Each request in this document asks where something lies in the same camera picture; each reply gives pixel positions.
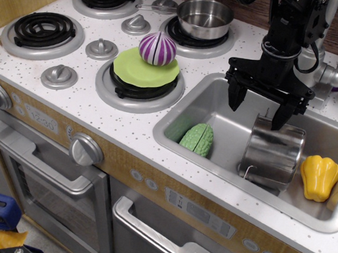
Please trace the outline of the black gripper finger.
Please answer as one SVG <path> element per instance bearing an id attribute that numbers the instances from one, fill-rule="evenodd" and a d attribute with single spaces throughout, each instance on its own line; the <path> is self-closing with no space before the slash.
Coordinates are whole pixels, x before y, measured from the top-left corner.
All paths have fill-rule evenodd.
<path id="1" fill-rule="evenodd" d="M 286 122 L 291 119 L 296 111 L 297 102 L 298 101 L 291 100 L 286 102 L 285 104 L 281 104 L 278 107 L 278 110 L 276 111 L 272 119 L 271 130 L 280 130 L 286 124 Z"/>
<path id="2" fill-rule="evenodd" d="M 236 111 L 245 99 L 247 88 L 235 77 L 229 79 L 228 83 L 228 105 L 233 111 Z"/>

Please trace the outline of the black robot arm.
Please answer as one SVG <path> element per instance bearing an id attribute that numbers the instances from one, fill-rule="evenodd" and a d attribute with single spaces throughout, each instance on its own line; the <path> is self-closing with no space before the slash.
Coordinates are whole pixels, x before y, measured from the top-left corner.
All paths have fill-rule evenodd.
<path id="1" fill-rule="evenodd" d="M 324 37 L 328 0 L 270 0 L 269 31 L 258 60 L 229 59 L 225 74 L 228 105 L 236 111 L 252 91 L 279 104 L 272 130 L 280 130 L 293 115 L 304 114 L 315 97 L 294 72 L 314 72 L 319 64 L 316 41 Z"/>

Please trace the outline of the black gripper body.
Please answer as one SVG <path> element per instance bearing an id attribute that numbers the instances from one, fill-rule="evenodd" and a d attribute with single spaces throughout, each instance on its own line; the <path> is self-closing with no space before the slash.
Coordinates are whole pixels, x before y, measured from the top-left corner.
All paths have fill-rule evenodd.
<path id="1" fill-rule="evenodd" d="M 297 108 L 294 115 L 304 114 L 308 102 L 315 93 L 304 85 L 294 74 L 301 49 L 293 52 L 280 51 L 272 42 L 264 40 L 261 44 L 262 56 L 258 60 L 231 57 L 225 78 L 235 77 L 250 90 L 277 104 L 295 100 Z"/>

